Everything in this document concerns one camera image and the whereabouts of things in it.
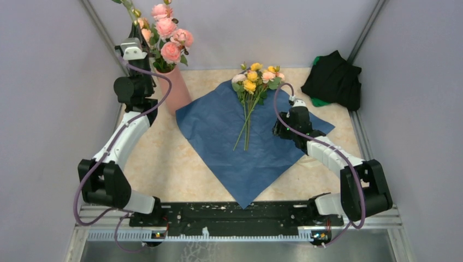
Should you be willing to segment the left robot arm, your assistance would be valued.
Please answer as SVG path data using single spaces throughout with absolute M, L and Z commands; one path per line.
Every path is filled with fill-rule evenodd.
M 125 112 L 103 148 L 78 164 L 76 197 L 87 204 L 141 214 L 145 222 L 156 226 L 164 218 L 163 210 L 156 206 L 159 199 L 133 190 L 123 173 L 135 145 L 157 117 L 158 101 L 152 98 L 156 84 L 141 26 L 132 25 L 129 37 L 115 51 L 128 67 L 128 75 L 117 78 L 113 85 L 118 102 L 126 106 Z

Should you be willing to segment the small yellow pink flower bouquet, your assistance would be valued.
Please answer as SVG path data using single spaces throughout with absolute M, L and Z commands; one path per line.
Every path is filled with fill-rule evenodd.
M 253 63 L 248 66 L 245 62 L 240 65 L 242 72 L 233 76 L 232 88 L 235 91 L 244 110 L 245 122 L 237 138 L 234 148 L 244 137 L 244 150 L 250 145 L 251 116 L 257 105 L 263 105 L 271 90 L 275 90 L 279 84 L 285 82 L 285 75 L 279 66 L 264 67 L 261 63 Z

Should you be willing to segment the blue wrapping paper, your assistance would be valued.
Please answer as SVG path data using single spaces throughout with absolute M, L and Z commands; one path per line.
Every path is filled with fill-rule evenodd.
M 231 82 L 176 111 L 176 122 L 190 145 L 242 207 L 247 207 L 305 154 L 292 140 L 275 136 L 275 109 L 288 111 L 289 95 L 273 90 L 251 114 L 250 143 L 244 149 L 244 110 Z

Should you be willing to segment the cream ribbon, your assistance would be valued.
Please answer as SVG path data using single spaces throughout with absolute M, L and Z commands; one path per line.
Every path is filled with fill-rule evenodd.
M 297 165 L 303 166 L 304 168 L 315 168 L 321 165 L 320 161 L 313 157 L 304 156 L 297 161 Z

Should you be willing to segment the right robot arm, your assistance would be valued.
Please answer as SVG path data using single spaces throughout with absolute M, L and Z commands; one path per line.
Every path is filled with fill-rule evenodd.
M 355 157 L 335 145 L 325 133 L 315 130 L 308 108 L 296 106 L 279 112 L 272 129 L 275 136 L 291 140 L 304 154 L 318 160 L 340 179 L 339 193 L 324 193 L 308 200 L 307 217 L 314 225 L 329 216 L 346 216 L 350 221 L 390 210 L 393 200 L 379 161 Z

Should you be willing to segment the pale pink rose stem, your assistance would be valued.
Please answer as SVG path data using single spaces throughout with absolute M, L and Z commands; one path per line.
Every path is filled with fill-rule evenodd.
M 129 15 L 131 21 L 129 37 L 138 38 L 140 41 L 142 41 L 143 36 L 141 34 L 141 30 L 143 29 L 144 21 L 141 17 L 141 11 L 134 6 L 133 1 L 112 0 L 112 2 L 124 6 Z

